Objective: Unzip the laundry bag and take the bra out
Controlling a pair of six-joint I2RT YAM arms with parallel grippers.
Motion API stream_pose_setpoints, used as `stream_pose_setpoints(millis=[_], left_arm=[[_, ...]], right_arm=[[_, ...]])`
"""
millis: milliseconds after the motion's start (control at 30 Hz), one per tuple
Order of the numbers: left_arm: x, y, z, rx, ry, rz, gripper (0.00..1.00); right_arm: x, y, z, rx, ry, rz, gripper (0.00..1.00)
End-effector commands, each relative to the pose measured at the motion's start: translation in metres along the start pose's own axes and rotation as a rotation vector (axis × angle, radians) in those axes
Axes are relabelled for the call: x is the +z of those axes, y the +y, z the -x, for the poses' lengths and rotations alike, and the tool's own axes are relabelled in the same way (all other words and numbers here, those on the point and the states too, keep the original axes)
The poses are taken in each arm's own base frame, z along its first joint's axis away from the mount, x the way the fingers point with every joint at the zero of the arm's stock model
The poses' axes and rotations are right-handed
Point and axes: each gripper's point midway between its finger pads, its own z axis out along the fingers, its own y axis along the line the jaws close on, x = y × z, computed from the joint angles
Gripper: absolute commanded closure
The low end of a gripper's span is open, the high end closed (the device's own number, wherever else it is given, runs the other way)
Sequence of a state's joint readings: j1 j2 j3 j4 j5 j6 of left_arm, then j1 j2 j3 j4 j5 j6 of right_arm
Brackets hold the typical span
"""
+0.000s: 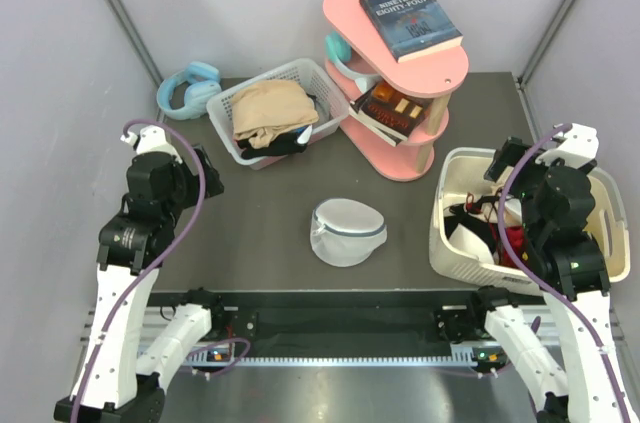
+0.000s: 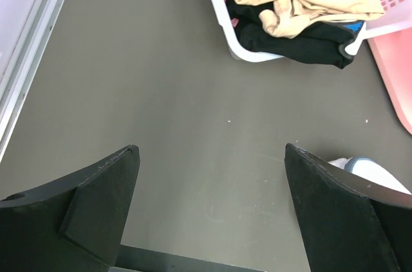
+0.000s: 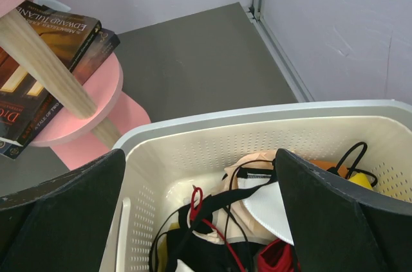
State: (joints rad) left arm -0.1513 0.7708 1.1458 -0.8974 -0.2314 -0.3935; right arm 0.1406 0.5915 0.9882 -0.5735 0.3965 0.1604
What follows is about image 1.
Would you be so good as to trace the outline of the white mesh laundry bag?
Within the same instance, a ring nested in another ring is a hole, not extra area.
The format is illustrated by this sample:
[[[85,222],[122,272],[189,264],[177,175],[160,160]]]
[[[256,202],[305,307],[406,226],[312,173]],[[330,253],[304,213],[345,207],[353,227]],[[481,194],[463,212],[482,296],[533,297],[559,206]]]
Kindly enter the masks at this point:
[[[356,200],[329,198],[311,216],[310,244],[324,263],[356,266],[387,241],[387,225],[376,209]]]

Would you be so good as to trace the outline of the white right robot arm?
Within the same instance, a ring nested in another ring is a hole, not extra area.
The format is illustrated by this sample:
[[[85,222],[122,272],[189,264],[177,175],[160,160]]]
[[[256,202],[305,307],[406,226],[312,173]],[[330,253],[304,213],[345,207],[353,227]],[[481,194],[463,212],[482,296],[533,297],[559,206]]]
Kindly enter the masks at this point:
[[[504,288],[471,297],[466,323],[492,337],[525,384],[539,422],[636,422],[623,383],[610,319],[604,255],[586,230],[595,208],[589,180],[599,148],[595,129],[559,124],[526,145],[508,139],[484,177],[507,178],[497,232],[512,262],[541,291],[558,334],[557,362]]]

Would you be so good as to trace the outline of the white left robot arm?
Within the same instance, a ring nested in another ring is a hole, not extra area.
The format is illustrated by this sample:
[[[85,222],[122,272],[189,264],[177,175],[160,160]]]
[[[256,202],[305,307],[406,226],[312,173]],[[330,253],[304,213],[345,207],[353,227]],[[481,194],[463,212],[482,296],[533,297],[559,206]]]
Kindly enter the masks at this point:
[[[57,422],[157,422],[167,389],[194,346],[225,336],[229,317],[220,296],[184,293],[176,312],[145,350],[145,312],[162,264],[193,226],[175,230],[181,214],[196,219],[206,199],[224,191],[204,149],[166,124],[137,119],[121,139],[135,152],[119,211],[99,232],[98,291],[89,343]]]

